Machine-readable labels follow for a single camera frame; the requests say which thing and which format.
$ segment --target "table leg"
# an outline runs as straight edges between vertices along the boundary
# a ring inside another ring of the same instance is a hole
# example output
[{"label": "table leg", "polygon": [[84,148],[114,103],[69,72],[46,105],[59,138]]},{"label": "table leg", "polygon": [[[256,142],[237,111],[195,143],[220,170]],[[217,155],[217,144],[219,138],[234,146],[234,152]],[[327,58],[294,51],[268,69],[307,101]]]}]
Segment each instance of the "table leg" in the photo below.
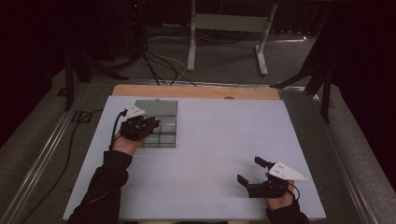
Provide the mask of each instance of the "table leg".
[{"label": "table leg", "polygon": [[268,75],[267,63],[264,58],[263,50],[264,50],[264,46],[267,41],[268,35],[270,33],[271,25],[272,25],[273,18],[274,18],[275,12],[276,12],[276,7],[277,7],[277,5],[272,5],[270,14],[268,15],[268,18],[267,18],[267,23],[265,23],[264,30],[262,32],[262,42],[260,42],[260,45],[256,46],[256,56],[257,56],[257,61],[259,62],[260,74],[262,76]]}]

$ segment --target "metal frame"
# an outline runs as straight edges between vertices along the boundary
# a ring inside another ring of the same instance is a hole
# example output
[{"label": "metal frame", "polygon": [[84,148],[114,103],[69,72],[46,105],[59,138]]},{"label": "metal frame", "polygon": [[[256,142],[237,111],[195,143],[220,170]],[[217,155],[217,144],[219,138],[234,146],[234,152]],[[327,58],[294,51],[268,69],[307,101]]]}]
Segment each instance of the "metal frame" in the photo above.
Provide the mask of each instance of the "metal frame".
[{"label": "metal frame", "polygon": [[[107,83],[116,82],[116,80],[107,80]],[[141,84],[155,84],[154,80],[140,80]],[[181,85],[189,84],[188,82],[180,82]],[[22,181],[17,193],[14,195],[11,203],[8,205],[5,213],[0,218],[0,223],[8,224],[8,223],[15,223],[21,213],[21,210],[25,206],[27,200],[29,199],[35,185],[44,172],[52,153],[58,146],[60,139],[62,138],[65,129],[67,128],[72,115],[74,114],[74,110],[76,104],[80,97],[85,93],[89,84],[81,84],[76,92],[76,101],[71,106],[69,112],[65,112],[64,115],[61,117],[58,125],[56,126],[55,130],[53,131],[52,135],[50,136],[47,144],[43,148],[42,152],[36,159],[34,165]],[[211,87],[234,87],[235,84],[219,84],[219,83],[200,83],[201,86],[211,86]],[[241,87],[256,87],[256,85],[244,85]],[[269,88],[267,85],[260,85],[260,88]],[[287,87],[284,90],[278,90],[280,92],[296,92],[305,94],[303,87]],[[310,97],[310,101],[312,106],[317,114],[317,119],[320,125],[322,126],[323,131],[327,135],[327,140],[329,146],[331,148],[331,152],[334,155],[334,159],[338,165],[339,171],[344,178],[344,182],[346,187],[349,191],[351,199],[355,204],[355,207],[361,217],[362,223],[378,223],[372,209],[369,207],[367,200],[364,198],[361,189],[359,188],[356,179],[352,173],[350,165],[347,162],[346,155],[344,154],[343,150],[339,146],[339,144],[334,141],[334,134],[329,127],[329,124],[325,123],[321,118],[320,113],[320,101],[316,95],[307,95]]]},{"label": "metal frame", "polygon": [[9,224],[16,223],[19,215],[23,207],[26,205],[29,200],[30,195],[32,194],[35,185],[37,184],[40,176],[43,174],[47,164],[50,161],[50,158],[58,146],[62,136],[64,135],[64,131],[68,127],[70,120],[73,118],[73,114],[76,109],[76,104],[80,97],[85,93],[88,89],[88,84],[81,83],[76,91],[76,95],[74,95],[74,103],[71,104],[68,112],[64,112],[61,119],[59,120],[57,126],[52,132],[47,144],[41,150],[40,155],[38,155],[37,159],[35,159],[35,163],[30,168],[29,172],[23,179],[21,185],[17,189],[14,197],[11,200],[11,203],[7,206],[6,211],[0,218],[0,223]]},{"label": "metal frame", "polygon": [[192,72],[195,67],[195,29],[210,29],[262,33],[262,41],[260,45],[255,47],[255,53],[259,63],[260,74],[262,76],[268,75],[263,50],[270,32],[276,7],[277,4],[271,6],[267,18],[200,14],[195,11],[195,0],[191,0],[191,39],[187,71]]}]

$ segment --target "hand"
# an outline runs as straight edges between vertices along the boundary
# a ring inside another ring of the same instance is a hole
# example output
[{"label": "hand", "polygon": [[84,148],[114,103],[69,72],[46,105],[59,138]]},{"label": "hand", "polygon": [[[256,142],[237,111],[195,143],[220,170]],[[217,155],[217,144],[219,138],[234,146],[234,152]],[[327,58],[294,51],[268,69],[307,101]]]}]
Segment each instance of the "hand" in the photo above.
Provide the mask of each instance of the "hand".
[{"label": "hand", "polygon": [[140,147],[140,145],[146,140],[146,138],[141,139],[139,141],[131,141],[127,138],[124,138],[123,136],[120,135],[120,132],[118,132],[115,136],[114,139],[116,139],[113,143],[113,150],[115,151],[120,151],[123,153],[126,153],[130,156],[133,156],[136,150]]},{"label": "hand", "polygon": [[[293,192],[293,184],[294,181],[288,180],[288,182],[292,185],[288,185],[288,190],[290,192]],[[286,207],[289,206],[293,203],[294,201],[294,195],[290,194],[288,191],[285,192],[285,194],[278,199],[270,199],[266,198],[265,201],[267,202],[268,207],[270,210],[276,210],[278,208]]]}]

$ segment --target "black cable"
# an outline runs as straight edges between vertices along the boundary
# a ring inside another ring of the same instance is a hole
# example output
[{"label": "black cable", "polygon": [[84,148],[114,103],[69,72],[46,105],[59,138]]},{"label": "black cable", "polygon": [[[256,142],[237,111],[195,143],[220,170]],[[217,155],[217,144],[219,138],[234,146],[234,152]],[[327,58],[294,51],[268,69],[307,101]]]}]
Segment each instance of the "black cable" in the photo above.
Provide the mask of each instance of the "black cable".
[{"label": "black cable", "polygon": [[[96,112],[100,112],[103,111],[103,109],[98,109],[98,110],[94,110],[92,112],[89,112],[88,114],[86,114],[84,117],[82,117],[81,120],[84,120],[85,118],[87,118],[88,116],[96,113]],[[77,127],[80,124],[79,120],[77,125],[75,126],[75,128],[73,129],[72,135],[70,137],[70,141],[69,141],[69,147],[68,147],[68,151],[67,151],[67,159],[66,159],[66,164],[64,165],[64,169],[62,170],[61,174],[59,175],[58,179],[55,181],[55,183],[52,185],[52,187],[49,189],[49,191],[44,195],[44,197],[35,205],[35,207],[30,211],[30,213],[26,216],[26,218],[21,222],[21,224],[25,223],[27,221],[27,219],[29,219],[29,217],[35,212],[35,210],[47,199],[48,196],[50,196],[50,194],[52,193],[52,191],[56,188],[56,186],[59,184],[59,182],[61,181],[62,177],[64,177],[64,173],[67,170],[67,167],[69,165],[70,162],[70,157],[71,157],[71,152],[72,152],[72,145],[73,145],[73,140],[74,140],[74,135],[76,133]]]},{"label": "black cable", "polygon": [[220,35],[220,36],[226,38],[226,39],[237,40],[237,41],[246,39],[246,38],[250,37],[250,36],[253,34],[253,33],[251,33],[251,32],[239,32],[239,33],[246,33],[246,34],[243,35],[242,37],[234,38],[234,37],[227,36],[227,35],[223,34],[223,33],[220,32],[220,31],[215,31],[215,33],[216,33],[217,35]]},{"label": "black cable", "polygon": [[[197,39],[203,38],[208,33],[210,33],[210,31],[208,32],[205,30],[195,30],[195,38],[197,38]],[[190,30],[187,30],[185,34],[183,34],[182,32],[180,32],[180,33],[174,32],[174,33],[149,33],[149,35],[152,35],[154,39],[156,37],[163,37],[163,38],[166,38],[166,37],[180,37],[180,38],[191,37]]]},{"label": "black cable", "polygon": [[[247,33],[246,35],[244,35],[244,36],[242,36],[242,37],[240,37],[240,38],[230,38],[230,37],[228,37],[228,36],[222,35],[222,34],[219,33],[219,32],[216,32],[216,31],[213,31],[212,33],[213,33],[213,36],[217,38],[217,41],[212,41],[212,40],[208,40],[208,39],[205,39],[205,38],[200,38],[200,40],[203,41],[203,42],[206,42],[206,44],[197,44],[197,46],[217,45],[217,44],[233,44],[233,43],[242,41],[242,40],[244,40],[244,39],[247,39],[247,38],[249,38],[249,37],[252,35],[252,33]],[[222,36],[225,37],[225,38],[232,39],[233,41],[222,42],[222,41],[221,41],[221,37],[222,37]]]},{"label": "black cable", "polygon": [[297,192],[298,192],[298,198],[296,199],[297,201],[300,199],[300,191],[297,189],[297,187],[295,187],[293,184],[291,184],[291,183],[289,183],[288,182],[288,184],[289,185],[291,185],[292,187],[294,187],[296,190],[297,190]]},{"label": "black cable", "polygon": [[[271,46],[271,48],[270,48],[270,55],[269,55],[268,57],[266,57],[266,59],[265,59],[265,64],[263,65],[263,67],[260,67],[260,72],[262,71],[262,69],[263,69],[264,67],[267,66],[268,61],[269,61],[270,58],[271,58],[272,50],[273,50],[274,44],[275,44],[275,42],[276,42],[276,39],[277,39],[277,35],[276,35],[276,37],[274,38],[273,44],[272,44],[272,46]],[[268,42],[269,42],[269,41],[266,41],[265,46],[264,46],[264,50],[263,50],[263,56],[264,56],[264,58],[265,58],[265,56],[267,55]],[[244,80],[242,80],[241,82],[239,82],[235,87],[236,87],[236,88],[239,87],[240,85],[242,85],[244,82],[246,82],[247,80],[249,80],[251,77],[253,77],[253,76],[256,75],[256,74],[259,74],[259,73],[258,73],[258,72],[253,73],[253,74],[250,75],[249,77],[247,77],[247,78],[245,78]],[[256,88],[258,88],[259,85],[260,85],[260,83],[262,83],[262,79],[263,79],[263,77],[260,78],[259,84],[257,85]]]},{"label": "black cable", "polygon": [[[217,41],[212,41],[212,40],[208,40],[207,38],[213,35]],[[198,44],[196,43],[196,46],[205,46],[205,45],[217,45],[219,44],[219,42],[221,42],[221,38],[218,35],[215,35],[213,31],[210,31],[207,35],[205,35],[202,38],[199,38],[198,40],[201,40],[202,42],[204,42],[205,44]]]},{"label": "black cable", "polygon": [[154,53],[152,53],[152,52],[150,52],[149,50],[146,50],[146,49],[145,49],[145,52],[151,54],[152,56],[154,56],[154,57],[156,57],[156,58],[159,58],[159,59],[163,60],[164,62],[166,62],[167,64],[169,64],[170,67],[172,67],[172,69],[175,71],[175,74],[176,74],[176,75],[175,75],[175,78],[172,80],[172,82],[171,82],[171,84],[170,84],[170,86],[172,86],[172,84],[176,81],[177,76],[180,75],[180,73],[177,71],[177,69],[176,69],[171,63],[169,63],[168,61],[166,61],[165,58],[162,58],[162,57],[160,57],[160,56],[158,56],[158,55],[156,55],[156,54],[154,54]]},{"label": "black cable", "polygon": [[109,151],[113,150],[113,143],[114,143],[114,141],[116,141],[116,139],[114,139],[114,135],[116,135],[116,129],[117,129],[117,124],[119,123],[119,119],[121,116],[125,117],[127,112],[128,112],[128,110],[125,109],[124,111],[120,112],[117,115],[116,121],[114,122],[113,133],[111,134],[111,138],[110,138],[110,146],[108,147]]},{"label": "black cable", "polygon": [[[157,63],[157,64],[159,64],[159,65],[162,65],[162,66],[164,66],[164,67],[166,67],[166,68],[169,68],[169,69],[175,71],[179,76],[181,76],[181,74],[176,70],[176,68],[175,68],[172,64],[170,64],[170,65],[172,66],[172,67],[171,67],[171,66],[168,66],[168,65],[166,65],[166,64],[163,64],[163,63],[157,62],[157,61],[155,61],[155,60],[152,60],[152,59],[150,59],[150,58],[148,58],[148,60],[149,60],[149,61],[152,61],[152,62],[154,62],[154,63]],[[191,85],[193,85],[194,87],[197,87],[197,85],[196,85],[195,83],[193,83],[191,80],[189,80],[187,77],[182,76],[181,78],[186,79],[188,82],[190,82]],[[172,82],[171,82],[171,84],[169,84],[169,86],[172,86],[172,85],[175,83],[175,81],[176,81],[176,79],[172,80]]]},{"label": "black cable", "polygon": [[123,68],[121,68],[120,70],[118,70],[117,72],[118,72],[118,73],[121,73],[121,72],[123,72],[123,71],[125,71],[125,70],[131,68],[132,66],[135,66],[135,65],[137,64],[137,62],[139,62],[138,59],[136,59],[136,61],[134,61],[134,63],[132,63],[131,65],[126,66],[126,67],[123,67]]},{"label": "black cable", "polygon": [[137,63],[139,57],[140,57],[140,55],[131,55],[128,57],[128,62],[114,64],[114,65],[109,66],[108,68],[118,70],[118,69],[122,69],[128,65],[129,65],[129,67],[134,66]]},{"label": "black cable", "polygon": [[113,140],[113,143],[114,143],[117,139],[119,139],[119,138],[121,138],[121,135],[119,135],[118,137],[116,137],[116,138]]},{"label": "black cable", "polygon": [[145,54],[144,51],[141,52],[141,55],[142,55],[142,57],[145,59],[145,61],[146,61],[146,63],[147,63],[147,66],[148,66],[148,69],[150,70],[150,72],[151,72],[151,74],[153,75],[153,77],[154,77],[155,81],[157,82],[157,84],[158,84],[159,86],[161,85],[161,84],[160,84],[160,81],[158,80],[158,78],[159,78],[159,79],[161,79],[161,80],[163,81],[163,83],[166,85],[166,82],[165,82],[160,76],[158,76],[157,73],[156,73],[156,72],[154,71],[154,69],[152,68],[151,64],[149,63],[149,59],[148,59],[148,57],[147,57],[147,55]]}]

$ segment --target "dark background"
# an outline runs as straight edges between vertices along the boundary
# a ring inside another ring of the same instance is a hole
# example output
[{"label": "dark background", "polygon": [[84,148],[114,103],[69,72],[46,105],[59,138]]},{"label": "dark background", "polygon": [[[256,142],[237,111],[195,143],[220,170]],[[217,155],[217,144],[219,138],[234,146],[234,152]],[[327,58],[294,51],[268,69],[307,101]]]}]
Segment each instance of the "dark background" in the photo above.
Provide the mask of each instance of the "dark background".
[{"label": "dark background", "polygon": [[[222,14],[260,16],[268,11],[259,1],[252,1],[246,7],[233,7],[237,2],[230,1]],[[142,6],[147,23],[153,26],[189,24],[190,7],[190,1],[185,0],[148,0]],[[51,78],[64,69],[65,8],[63,1],[0,2],[0,146],[50,90]],[[291,31],[310,35],[322,31],[304,66],[329,57],[336,61],[332,83],[340,88],[396,188],[393,174],[396,156],[394,9],[395,4],[386,1],[333,6],[329,6],[329,1],[284,2],[277,9],[272,29],[277,33]],[[216,13],[219,1],[203,0],[197,5],[197,11]]]}]

